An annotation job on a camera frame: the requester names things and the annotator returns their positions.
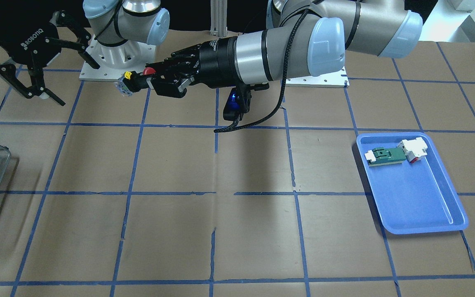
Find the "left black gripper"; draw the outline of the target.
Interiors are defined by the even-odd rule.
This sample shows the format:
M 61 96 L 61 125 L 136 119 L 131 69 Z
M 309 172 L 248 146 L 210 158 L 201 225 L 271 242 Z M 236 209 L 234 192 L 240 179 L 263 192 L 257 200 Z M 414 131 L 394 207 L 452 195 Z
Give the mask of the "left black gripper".
M 186 95 L 186 87 L 194 81 L 194 76 L 199 73 L 201 44 L 179 49 L 163 61 L 147 63 L 142 75 L 128 79 L 128 90 L 140 92 L 152 89 L 156 94 L 165 97 L 183 98 Z

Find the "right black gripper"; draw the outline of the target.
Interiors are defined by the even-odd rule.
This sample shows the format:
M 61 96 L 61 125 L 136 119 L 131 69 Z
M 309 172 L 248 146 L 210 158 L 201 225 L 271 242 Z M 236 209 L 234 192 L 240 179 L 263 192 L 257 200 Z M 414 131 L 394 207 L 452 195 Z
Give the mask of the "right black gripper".
M 60 106 L 66 102 L 45 86 L 43 69 L 67 48 L 78 55 L 92 68 L 100 64 L 86 51 L 91 34 L 67 11 L 56 11 L 51 16 L 33 16 L 13 28 L 7 19 L 0 24 L 0 46 L 5 49 L 10 61 L 0 63 L 0 77 L 21 96 L 52 99 Z M 16 64 L 28 68 L 31 86 L 27 87 L 17 79 Z

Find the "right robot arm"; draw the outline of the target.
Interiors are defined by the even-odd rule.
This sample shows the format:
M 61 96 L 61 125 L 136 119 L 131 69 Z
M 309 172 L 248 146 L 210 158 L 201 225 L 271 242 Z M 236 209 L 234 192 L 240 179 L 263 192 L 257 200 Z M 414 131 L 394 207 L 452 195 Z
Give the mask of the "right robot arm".
M 0 77 L 21 96 L 65 104 L 45 86 L 43 74 L 63 48 L 83 58 L 81 79 L 115 81 L 143 69 L 168 32 L 169 12 L 158 0 L 85 0 L 82 7 L 92 33 L 45 2 L 0 0 L 0 47 L 10 58 L 0 63 Z

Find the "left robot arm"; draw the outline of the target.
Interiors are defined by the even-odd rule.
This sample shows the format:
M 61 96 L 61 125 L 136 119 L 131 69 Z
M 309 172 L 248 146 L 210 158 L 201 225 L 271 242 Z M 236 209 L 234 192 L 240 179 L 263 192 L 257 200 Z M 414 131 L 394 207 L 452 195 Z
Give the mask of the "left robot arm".
M 124 73 L 118 88 L 182 98 L 199 83 L 215 89 L 316 77 L 341 70 L 346 51 L 404 58 L 423 28 L 423 18 L 402 0 L 284 0 L 270 2 L 269 14 L 263 31 L 179 49 L 143 73 Z

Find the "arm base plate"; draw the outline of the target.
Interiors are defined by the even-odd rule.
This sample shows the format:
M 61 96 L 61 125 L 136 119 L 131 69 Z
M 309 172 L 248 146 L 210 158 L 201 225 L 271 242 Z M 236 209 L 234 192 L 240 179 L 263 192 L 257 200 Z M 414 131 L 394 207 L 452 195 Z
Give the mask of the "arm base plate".
M 127 41 L 117 47 L 106 47 L 94 39 L 86 52 L 98 63 L 99 68 L 92 68 L 84 62 L 79 79 L 95 82 L 115 82 L 127 71 L 141 73 L 147 63 L 155 61 L 158 45 L 147 45 L 137 41 Z
M 320 76 L 289 78 L 285 84 L 289 87 L 345 88 L 350 86 L 345 68 L 341 68 L 341 70 L 334 73 L 326 73 Z

